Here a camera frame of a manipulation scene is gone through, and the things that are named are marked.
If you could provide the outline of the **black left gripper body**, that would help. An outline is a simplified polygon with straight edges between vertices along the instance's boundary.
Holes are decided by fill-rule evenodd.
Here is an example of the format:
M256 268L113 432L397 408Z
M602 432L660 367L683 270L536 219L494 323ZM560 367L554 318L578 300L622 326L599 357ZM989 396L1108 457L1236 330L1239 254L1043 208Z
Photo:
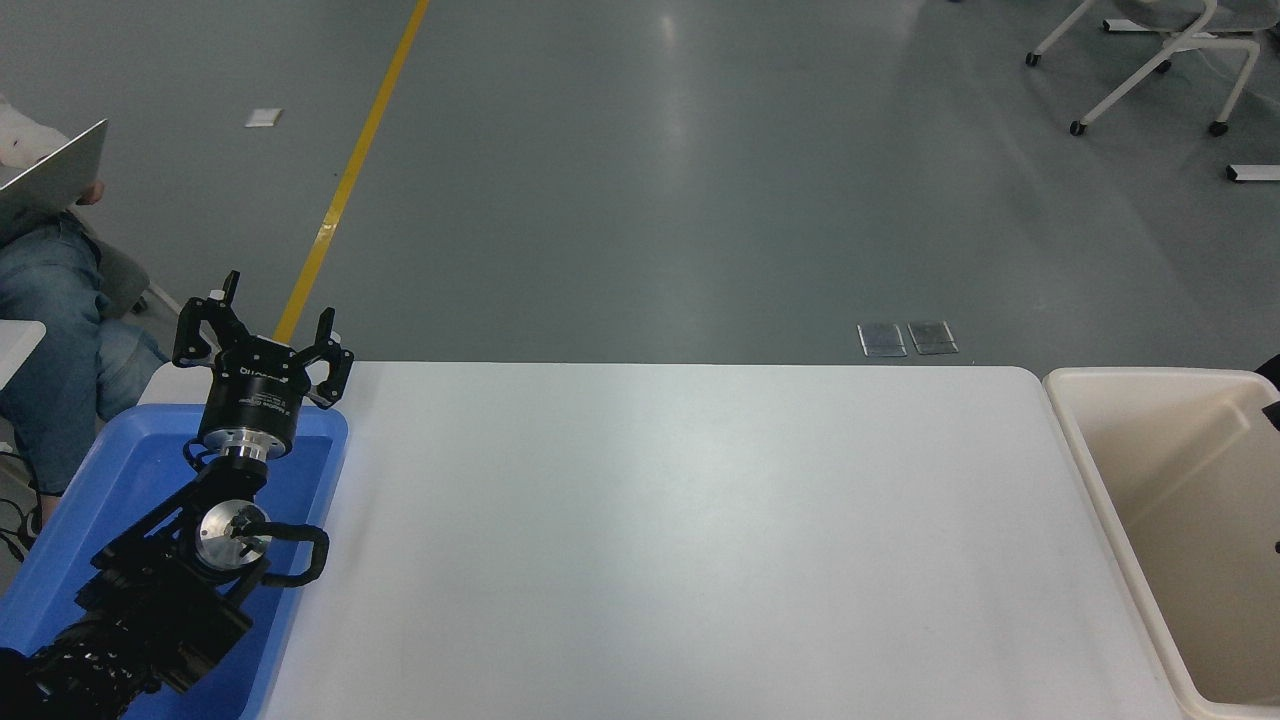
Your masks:
M256 334L224 345L212 364L197 437L211 443L220 433L252 430L278 443L293 442L307 389L294 355L294 350Z

